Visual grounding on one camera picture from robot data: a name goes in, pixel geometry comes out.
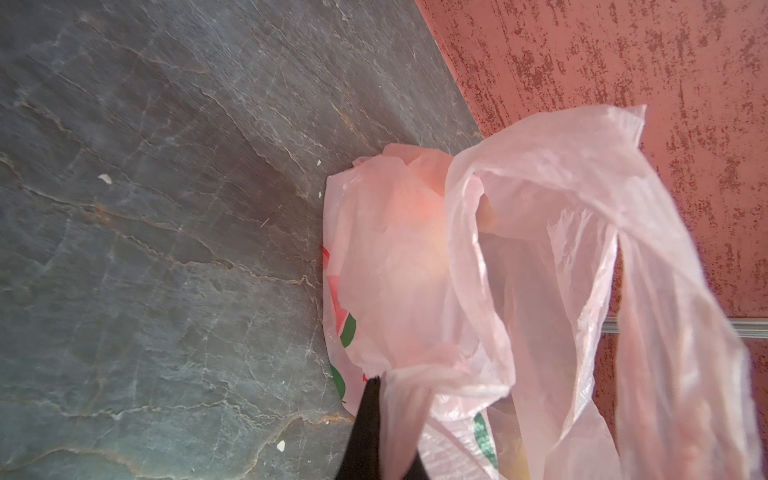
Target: pink textured wall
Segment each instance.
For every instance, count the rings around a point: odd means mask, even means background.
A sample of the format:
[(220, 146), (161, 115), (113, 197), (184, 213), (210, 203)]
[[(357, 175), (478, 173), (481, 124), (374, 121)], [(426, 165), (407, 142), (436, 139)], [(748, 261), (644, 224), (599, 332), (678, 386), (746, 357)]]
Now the pink textured wall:
[(416, 0), (478, 125), (648, 104), (643, 149), (730, 316), (768, 316), (768, 2)]

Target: floor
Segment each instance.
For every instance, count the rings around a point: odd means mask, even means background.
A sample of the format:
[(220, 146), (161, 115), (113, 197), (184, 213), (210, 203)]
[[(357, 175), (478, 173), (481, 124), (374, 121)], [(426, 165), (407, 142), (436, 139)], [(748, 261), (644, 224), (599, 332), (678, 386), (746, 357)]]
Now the floor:
[(0, 478), (332, 478), (325, 178), (481, 138), (416, 6), (6, 0), (0, 45)]

